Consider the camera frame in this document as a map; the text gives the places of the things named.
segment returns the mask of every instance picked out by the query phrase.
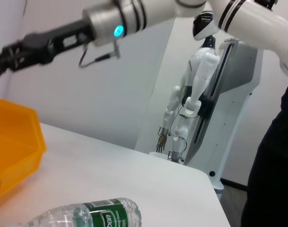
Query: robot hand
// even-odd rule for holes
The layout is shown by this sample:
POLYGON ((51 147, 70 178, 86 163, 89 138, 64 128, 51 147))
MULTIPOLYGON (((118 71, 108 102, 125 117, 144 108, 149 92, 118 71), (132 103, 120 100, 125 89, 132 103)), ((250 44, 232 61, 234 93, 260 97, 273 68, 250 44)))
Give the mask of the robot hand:
POLYGON ((167 135, 164 135, 161 133, 159 140, 158 140, 158 144, 157 144, 157 152, 158 153, 162 153, 162 148, 163 148, 163 150, 165 150, 166 141, 167 141, 167 135))

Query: floor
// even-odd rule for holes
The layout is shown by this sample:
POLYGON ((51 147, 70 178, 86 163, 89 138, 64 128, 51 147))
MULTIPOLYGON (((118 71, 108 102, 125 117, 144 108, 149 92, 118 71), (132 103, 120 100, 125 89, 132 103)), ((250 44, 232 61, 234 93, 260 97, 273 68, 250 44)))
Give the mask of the floor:
POLYGON ((225 186, 220 202, 231 227, 241 226, 241 216, 246 198, 246 192, 225 186))

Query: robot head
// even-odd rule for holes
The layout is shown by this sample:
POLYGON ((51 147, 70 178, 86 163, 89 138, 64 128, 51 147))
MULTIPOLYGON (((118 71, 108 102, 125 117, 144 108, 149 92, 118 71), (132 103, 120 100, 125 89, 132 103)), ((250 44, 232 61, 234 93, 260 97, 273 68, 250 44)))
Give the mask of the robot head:
POLYGON ((214 22, 212 11, 203 11, 193 21, 192 34, 195 40, 199 41, 219 31, 214 22))

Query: white wall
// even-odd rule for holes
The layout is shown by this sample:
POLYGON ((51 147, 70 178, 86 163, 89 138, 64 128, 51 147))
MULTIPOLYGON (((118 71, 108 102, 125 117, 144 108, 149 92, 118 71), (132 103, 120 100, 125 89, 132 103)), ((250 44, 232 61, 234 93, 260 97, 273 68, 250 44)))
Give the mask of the white wall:
MULTIPOLYGON (((0 51, 3 46, 15 42, 23 21, 25 0, 0 0, 0 51)), ((0 77, 0 98, 4 98, 9 86, 11 73, 0 77)))
MULTIPOLYGON (((274 12, 288 19, 288 1, 280 0, 274 8, 274 12)), ((172 88, 180 84, 180 78, 186 69, 189 57, 202 44, 202 42, 195 42, 192 38, 192 22, 192 18, 175 20, 152 99, 136 144, 135 149, 138 151, 144 153, 155 151, 158 140, 157 132, 159 126, 162 126, 164 111, 168 105, 172 88)), ((221 42, 229 38, 229 35, 219 32, 215 37, 218 48, 221 42)), ((265 51, 261 84, 254 90, 237 130, 223 178, 247 185, 258 145, 271 121, 279 112, 280 98, 287 85, 288 78, 279 68, 278 57, 270 51, 265 51)), ((169 138, 165 151, 171 149, 172 138, 169 138)))
MULTIPOLYGON (((22 36, 81 19, 88 0, 28 1, 22 36)), ((38 111, 40 121, 134 149, 173 21, 119 42, 122 59, 79 69, 82 48, 12 77, 8 99, 38 111)), ((87 60, 112 50, 92 47, 87 60)))

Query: yellow plastic box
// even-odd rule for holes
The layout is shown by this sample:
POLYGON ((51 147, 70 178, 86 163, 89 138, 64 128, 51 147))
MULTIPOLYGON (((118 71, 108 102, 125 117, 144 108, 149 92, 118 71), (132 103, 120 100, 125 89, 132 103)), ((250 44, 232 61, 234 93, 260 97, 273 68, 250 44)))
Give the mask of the yellow plastic box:
POLYGON ((0 196, 37 170, 45 151, 36 111, 0 99, 0 196))

